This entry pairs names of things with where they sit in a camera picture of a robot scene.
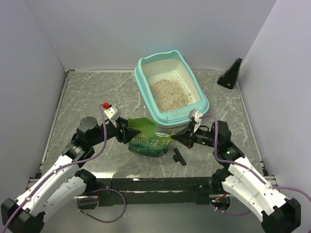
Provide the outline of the green cat litter bag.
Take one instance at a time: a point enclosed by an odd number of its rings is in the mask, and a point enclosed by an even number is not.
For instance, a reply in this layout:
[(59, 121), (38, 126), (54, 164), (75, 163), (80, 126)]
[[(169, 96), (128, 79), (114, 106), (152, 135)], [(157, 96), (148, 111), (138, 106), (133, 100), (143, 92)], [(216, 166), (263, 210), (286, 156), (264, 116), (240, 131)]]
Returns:
[(175, 141), (172, 134), (158, 132), (158, 123), (147, 117), (128, 119), (128, 127), (140, 131), (128, 145), (133, 153), (160, 157), (168, 152), (169, 144)]

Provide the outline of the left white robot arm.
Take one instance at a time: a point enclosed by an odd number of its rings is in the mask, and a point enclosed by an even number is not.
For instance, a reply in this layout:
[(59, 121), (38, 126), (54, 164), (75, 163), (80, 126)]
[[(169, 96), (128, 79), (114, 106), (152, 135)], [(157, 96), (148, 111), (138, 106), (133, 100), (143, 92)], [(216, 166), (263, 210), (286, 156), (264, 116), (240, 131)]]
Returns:
[(98, 157), (93, 147), (113, 137), (126, 144), (139, 133), (140, 130), (129, 128), (128, 121), (122, 117), (116, 124), (104, 119), (101, 125), (94, 117), (83, 118), (72, 141), (48, 172), (18, 198), (7, 198), (1, 204), (4, 228), (13, 233), (41, 232), (44, 217), (51, 208), (62, 206), (74, 196), (94, 193), (96, 177), (82, 168)]

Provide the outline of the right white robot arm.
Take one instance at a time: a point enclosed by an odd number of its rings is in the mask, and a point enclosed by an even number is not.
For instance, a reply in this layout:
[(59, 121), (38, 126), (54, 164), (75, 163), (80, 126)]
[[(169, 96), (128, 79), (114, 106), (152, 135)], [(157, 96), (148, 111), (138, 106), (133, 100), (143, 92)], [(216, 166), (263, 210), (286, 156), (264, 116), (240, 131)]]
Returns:
[(224, 121), (210, 130), (196, 128), (194, 121), (172, 139), (192, 148), (195, 143), (214, 148), (216, 161), (223, 166), (212, 175), (212, 188), (227, 192), (243, 203), (261, 222), (266, 233), (291, 233), (301, 225), (301, 205), (289, 199), (251, 165), (246, 155), (231, 141)]

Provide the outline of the black bag clip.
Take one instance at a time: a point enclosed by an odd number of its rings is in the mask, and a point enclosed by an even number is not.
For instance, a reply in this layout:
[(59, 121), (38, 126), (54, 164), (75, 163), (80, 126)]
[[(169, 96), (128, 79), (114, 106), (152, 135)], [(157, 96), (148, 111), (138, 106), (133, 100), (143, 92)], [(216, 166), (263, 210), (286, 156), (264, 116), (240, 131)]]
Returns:
[(174, 151), (174, 155), (173, 155), (174, 161), (176, 163), (180, 163), (182, 166), (186, 166), (187, 163), (186, 163), (185, 159), (183, 158), (183, 156), (181, 155), (178, 148), (174, 148), (173, 151)]

